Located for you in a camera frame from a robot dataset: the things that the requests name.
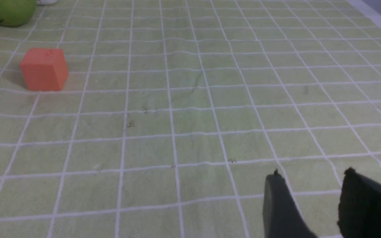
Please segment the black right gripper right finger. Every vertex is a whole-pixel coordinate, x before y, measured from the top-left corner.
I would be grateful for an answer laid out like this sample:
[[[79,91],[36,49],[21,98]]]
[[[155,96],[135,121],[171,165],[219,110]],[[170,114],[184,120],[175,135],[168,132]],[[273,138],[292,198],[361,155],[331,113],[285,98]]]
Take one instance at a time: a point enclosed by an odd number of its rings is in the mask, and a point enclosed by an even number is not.
[[[344,238],[381,238],[381,184],[352,167],[344,172],[338,227]]]

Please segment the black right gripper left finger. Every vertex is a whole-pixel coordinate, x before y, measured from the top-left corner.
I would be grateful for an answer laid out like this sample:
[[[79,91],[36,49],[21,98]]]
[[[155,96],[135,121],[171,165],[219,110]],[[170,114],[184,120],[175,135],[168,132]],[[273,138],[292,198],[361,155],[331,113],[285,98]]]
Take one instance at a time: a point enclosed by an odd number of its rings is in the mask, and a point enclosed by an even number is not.
[[[305,224],[278,169],[266,176],[263,200],[266,238],[316,238]]]

